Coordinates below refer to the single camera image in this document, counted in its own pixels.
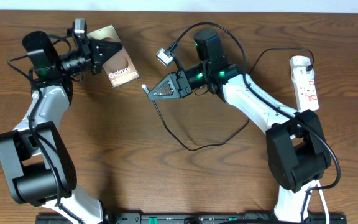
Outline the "Galaxy smartphone bronze screen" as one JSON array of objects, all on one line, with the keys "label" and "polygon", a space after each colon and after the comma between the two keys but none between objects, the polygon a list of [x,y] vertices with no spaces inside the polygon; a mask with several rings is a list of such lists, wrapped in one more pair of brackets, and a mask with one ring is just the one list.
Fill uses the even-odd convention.
[{"label": "Galaxy smartphone bronze screen", "polygon": [[122,44],[122,49],[103,64],[104,71],[113,88],[117,88],[139,78],[139,73],[112,24],[90,32],[88,37],[90,39]]}]

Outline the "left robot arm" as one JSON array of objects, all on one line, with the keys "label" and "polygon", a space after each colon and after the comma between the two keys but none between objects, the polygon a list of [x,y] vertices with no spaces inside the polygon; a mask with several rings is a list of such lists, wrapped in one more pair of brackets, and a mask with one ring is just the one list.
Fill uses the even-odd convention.
[{"label": "left robot arm", "polygon": [[86,29],[68,29],[64,37],[31,32],[22,45],[32,62],[24,74],[32,102],[22,121],[0,134],[0,162],[11,197],[18,204],[52,209],[71,223],[115,223],[103,203],[78,186],[58,128],[71,105],[76,77],[100,73],[122,44],[89,39]]}]

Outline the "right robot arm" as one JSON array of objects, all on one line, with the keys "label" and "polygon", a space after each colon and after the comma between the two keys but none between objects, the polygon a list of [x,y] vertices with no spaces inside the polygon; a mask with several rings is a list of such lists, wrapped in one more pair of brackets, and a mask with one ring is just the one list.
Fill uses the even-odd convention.
[{"label": "right robot arm", "polygon": [[160,49],[156,56],[165,66],[174,63],[169,73],[146,94],[153,103],[185,98],[206,88],[223,102],[239,109],[265,135],[268,166],[278,182],[278,200],[273,219],[303,223],[310,219],[308,205],[313,192],[322,192],[320,180],[330,166],[337,164],[328,146],[321,122],[314,84],[314,58],[297,54],[290,59],[296,107],[287,106],[261,89],[250,70],[229,63],[219,34],[214,29],[194,36],[199,63],[184,68],[175,52],[178,42]]}]

